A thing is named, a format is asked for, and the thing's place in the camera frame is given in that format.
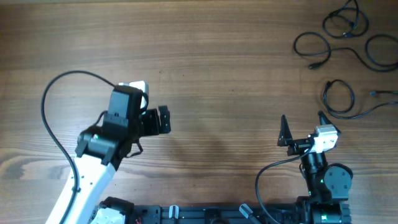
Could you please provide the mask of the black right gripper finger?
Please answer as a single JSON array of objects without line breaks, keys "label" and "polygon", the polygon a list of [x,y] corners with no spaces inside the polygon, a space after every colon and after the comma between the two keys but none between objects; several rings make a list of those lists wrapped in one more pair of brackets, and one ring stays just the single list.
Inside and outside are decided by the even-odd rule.
[{"label": "black right gripper finger", "polygon": [[323,111],[318,112],[318,117],[321,125],[332,125],[336,129],[337,134],[341,134],[341,131],[327,118]]},{"label": "black right gripper finger", "polygon": [[293,137],[290,132],[290,128],[287,122],[285,115],[281,116],[281,124],[280,124],[280,132],[277,141],[278,146],[292,146],[293,145]]}]

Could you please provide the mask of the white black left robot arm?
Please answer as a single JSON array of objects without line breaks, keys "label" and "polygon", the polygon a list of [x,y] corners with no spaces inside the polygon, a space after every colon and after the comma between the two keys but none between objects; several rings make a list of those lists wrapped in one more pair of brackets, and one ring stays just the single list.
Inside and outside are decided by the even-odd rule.
[{"label": "white black left robot arm", "polygon": [[149,86],[145,81],[119,83],[114,87],[103,124],[82,131],[77,140],[75,171],[70,172],[47,223],[135,223],[134,204],[108,197],[98,203],[121,161],[134,156],[133,144],[144,136],[171,131],[166,106],[147,107]]}]

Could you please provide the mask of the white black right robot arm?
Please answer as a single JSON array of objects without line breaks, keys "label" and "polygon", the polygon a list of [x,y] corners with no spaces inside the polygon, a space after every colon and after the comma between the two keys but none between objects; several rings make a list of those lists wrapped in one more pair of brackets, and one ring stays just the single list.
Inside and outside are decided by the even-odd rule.
[{"label": "white black right robot arm", "polygon": [[308,195],[295,203],[297,223],[351,223],[349,205],[345,204],[352,186],[353,171],[340,163],[329,164],[326,152],[334,149],[341,131],[320,111],[320,124],[303,139],[294,139],[286,117],[281,116],[277,145],[287,146],[288,156],[299,156],[300,172]]}]

